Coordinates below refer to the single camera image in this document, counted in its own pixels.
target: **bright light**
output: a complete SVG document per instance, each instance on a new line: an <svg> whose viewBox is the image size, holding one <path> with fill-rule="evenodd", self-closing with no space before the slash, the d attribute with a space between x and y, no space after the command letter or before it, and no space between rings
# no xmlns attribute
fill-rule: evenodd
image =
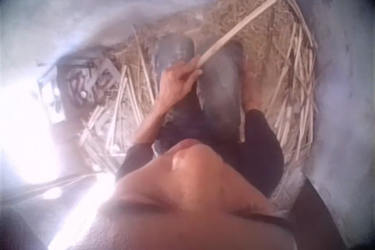
<svg viewBox="0 0 375 250"><path fill-rule="evenodd" d="M1 149L18 175L32 184L56 180L59 161L41 103L30 92L35 81L21 81L0 91Z"/></svg>
<svg viewBox="0 0 375 250"><path fill-rule="evenodd" d="M115 178L111 174L97 175L96 184L68 215L63 228L48 246L49 250L65 250L85 236L94 222L99 206L112 195L114 180Z"/></svg>
<svg viewBox="0 0 375 250"><path fill-rule="evenodd" d="M43 195L44 199L56 199L62 195L63 191L60 187L54 187L48 191L46 191Z"/></svg>

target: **wooden stick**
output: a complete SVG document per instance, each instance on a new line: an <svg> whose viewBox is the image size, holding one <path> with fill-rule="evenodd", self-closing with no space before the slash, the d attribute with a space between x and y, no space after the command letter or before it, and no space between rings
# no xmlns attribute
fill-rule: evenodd
<svg viewBox="0 0 375 250"><path fill-rule="evenodd" d="M131 78L131 73L129 70L128 70L128 79L129 79L129 87L130 87L130 97L132 98L134 102L134 109L135 109L136 115L138 116L137 120L138 120L138 125L139 125L141 124L141 121L143 120L143 116L139 110L137 96L135 95L133 80Z"/></svg>
<svg viewBox="0 0 375 250"><path fill-rule="evenodd" d="M277 119L275 122L276 128L278 128L281 125L282 116L284 115L286 106L287 106L287 96L284 98L284 101L282 102L282 105L281 105L281 110L279 112L279 115L277 116Z"/></svg>
<svg viewBox="0 0 375 250"><path fill-rule="evenodd" d="M287 106L287 120L285 123L284 131L282 133L281 141L280 141L281 147L283 147L287 142L289 130L291 127L291 119L292 119L292 106L289 105Z"/></svg>
<svg viewBox="0 0 375 250"><path fill-rule="evenodd" d="M275 9L272 9L271 18L270 18L270 22L268 24L268 30L267 30L268 42L267 42L267 46L265 47L265 57L264 57L264 61L262 64L262 78L267 76L267 64L270 62L274 22L275 22Z"/></svg>
<svg viewBox="0 0 375 250"><path fill-rule="evenodd" d="M127 88L127 91L128 91L128 97L129 97L129 100L130 100L130 106L133 109L133 114L134 114L135 122L137 123L137 125L140 125L141 121L139 120L139 116L137 114L137 110L135 109L135 102L134 102L133 96L131 94L130 87Z"/></svg>
<svg viewBox="0 0 375 250"><path fill-rule="evenodd" d="M294 91L295 91L295 78L298 75L297 68L299 63L299 58L301 56L301 45L302 45L302 27L299 26L299 34L298 34L298 40L297 40L297 48L295 51L295 59L294 59L294 79L293 79L293 85L292 85L292 97L294 97Z"/></svg>
<svg viewBox="0 0 375 250"><path fill-rule="evenodd" d="M274 102L275 102L275 100L276 100L277 94L278 94L279 89L280 89L280 87L281 87L282 80L284 79L285 75L287 74L288 69L289 69L289 66L288 66L288 65L286 65L286 66L284 66L284 67L282 68L281 75L280 75L279 81L277 82L277 86L276 86L276 89L275 89L274 95L272 96L272 99L271 99L270 105L268 106L268 108L267 108L267 110L266 110L266 113L265 113L266 116L270 113L271 108L272 108L272 106L274 105Z"/></svg>
<svg viewBox="0 0 375 250"><path fill-rule="evenodd" d="M296 30L297 30L297 24L293 23L291 41L289 43L289 47L288 47L288 51L287 51L287 59L290 57L291 52L292 52L293 40L294 40Z"/></svg>
<svg viewBox="0 0 375 250"><path fill-rule="evenodd" d="M135 40L137 41L138 43L138 51L139 51L139 57L141 58L141 64L142 64L142 68L143 68L143 72L145 74L145 79L146 79L146 83L147 83L147 88L148 88L148 92L150 94L150 100L151 100L151 104L154 104L155 103L155 98L154 98L154 94L152 92L152 86L151 86L151 82L150 82L150 77L148 75L148 72L147 72L147 68L146 68L146 64L145 64L145 58L142 54L142 49L141 49L141 44L139 42L139 39L138 39L138 35L137 33L135 32L135 28L132 26L133 28L133 32L134 32L134 36L135 36Z"/></svg>
<svg viewBox="0 0 375 250"><path fill-rule="evenodd" d="M102 106L100 106L100 105L98 105L98 106L94 109L94 111L93 111L93 113L92 113L90 119L88 120L87 126L86 126L86 128L84 129L84 131L83 131L83 133L82 133L82 135L81 135L81 137L80 137L80 139L79 139L79 142L78 142L79 146L82 146L82 145L83 145L83 143L84 143L84 141L86 140L88 134L90 133L90 130L93 128L93 126L94 126L94 124L95 124L95 121L98 120L98 118L100 117L100 115L101 115L101 113L102 113L103 111L104 111L104 107L102 107Z"/></svg>
<svg viewBox="0 0 375 250"><path fill-rule="evenodd" d="M117 113L118 113L118 107L120 105L120 102L122 100L122 96L124 95L124 90L127 85L127 78L125 77L125 74L127 72L127 65L123 65L122 72L121 72L121 78L120 78L120 84L119 84L119 90L118 95L115 103L113 118L111 121L110 129L108 131L107 140L105 142L105 150L109 150L111 143L113 143L115 129L116 129L116 119L117 119Z"/></svg>
<svg viewBox="0 0 375 250"><path fill-rule="evenodd" d="M219 39L211 48L209 48L200 58L197 64L197 69L200 69L202 65L207 62L217 51L219 51L233 36L235 36L240 30L242 30L248 23L254 20L257 16L262 14L265 10L276 3L277 0L267 0L252 13L250 13L245 19L235 25L228 33L226 33L221 39Z"/></svg>

